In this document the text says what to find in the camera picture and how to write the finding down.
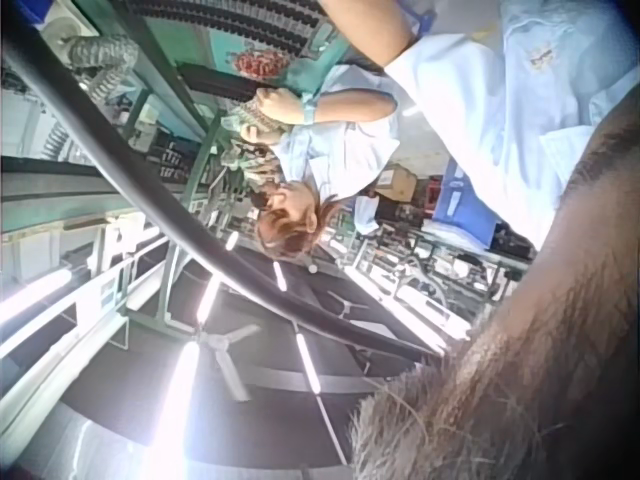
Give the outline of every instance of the blue wristband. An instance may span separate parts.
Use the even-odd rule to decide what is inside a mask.
[[[315,95],[303,94],[302,107],[304,109],[304,125],[313,125],[316,120],[316,108],[318,108],[318,100]]]

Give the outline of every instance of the ceiling fan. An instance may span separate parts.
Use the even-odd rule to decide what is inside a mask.
[[[259,331],[260,327],[258,325],[247,325],[225,335],[206,332],[200,333],[200,341],[209,345],[215,352],[216,360],[218,365],[220,365],[220,371],[227,384],[229,393],[237,402],[247,402],[251,400],[251,397],[244,383],[242,383],[238,370],[229,355],[229,346]]]

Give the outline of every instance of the cardboard box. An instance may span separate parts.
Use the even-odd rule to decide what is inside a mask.
[[[381,174],[376,192],[396,202],[411,202],[418,177],[400,165],[390,165]]]

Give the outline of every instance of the brown hair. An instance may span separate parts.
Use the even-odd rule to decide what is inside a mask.
[[[316,203],[315,214],[318,224],[314,232],[307,231],[306,215],[292,222],[285,210],[268,210],[260,215],[256,225],[256,236],[264,253],[271,258],[293,259],[309,252],[318,242],[331,217],[342,204],[330,197],[323,203]]]

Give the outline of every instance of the white shirt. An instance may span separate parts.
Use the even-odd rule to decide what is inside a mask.
[[[331,69],[320,94],[350,88],[379,90],[393,94],[396,88],[389,78],[379,77],[356,66],[339,65]],[[356,195],[382,172],[398,148],[396,113],[366,123],[331,122],[296,126],[271,147],[280,159],[288,182],[302,181],[309,173],[316,184],[320,201]],[[356,208],[354,223],[358,231],[368,234],[373,227],[371,203]]]
[[[638,82],[637,44],[602,2],[505,0],[504,54],[424,37],[386,68],[478,197],[540,248],[598,122]]]

